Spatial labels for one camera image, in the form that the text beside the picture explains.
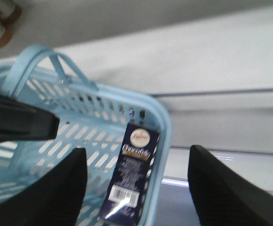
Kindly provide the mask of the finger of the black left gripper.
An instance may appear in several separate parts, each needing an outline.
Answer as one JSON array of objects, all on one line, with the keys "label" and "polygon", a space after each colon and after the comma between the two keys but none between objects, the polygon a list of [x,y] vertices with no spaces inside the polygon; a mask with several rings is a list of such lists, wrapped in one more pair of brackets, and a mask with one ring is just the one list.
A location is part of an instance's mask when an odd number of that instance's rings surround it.
[{"label": "finger of the black left gripper", "polygon": [[1,141],[54,139],[59,123],[51,112],[0,94]]}]

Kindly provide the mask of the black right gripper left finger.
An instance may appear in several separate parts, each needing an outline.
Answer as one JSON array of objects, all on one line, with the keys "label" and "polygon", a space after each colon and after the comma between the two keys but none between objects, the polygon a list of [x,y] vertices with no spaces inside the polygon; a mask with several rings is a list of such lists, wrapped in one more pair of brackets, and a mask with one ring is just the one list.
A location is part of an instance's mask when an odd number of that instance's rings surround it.
[{"label": "black right gripper left finger", "polygon": [[86,150],[75,148],[37,182],[0,203],[0,226],[74,226],[87,186]]}]

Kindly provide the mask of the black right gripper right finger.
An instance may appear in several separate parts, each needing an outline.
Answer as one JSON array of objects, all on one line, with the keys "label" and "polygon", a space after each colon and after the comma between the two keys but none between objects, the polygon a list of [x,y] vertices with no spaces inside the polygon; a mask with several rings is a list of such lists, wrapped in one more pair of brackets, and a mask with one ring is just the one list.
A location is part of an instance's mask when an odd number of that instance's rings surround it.
[{"label": "black right gripper right finger", "polygon": [[202,226],[273,226],[273,195],[201,145],[190,147],[188,182]]}]

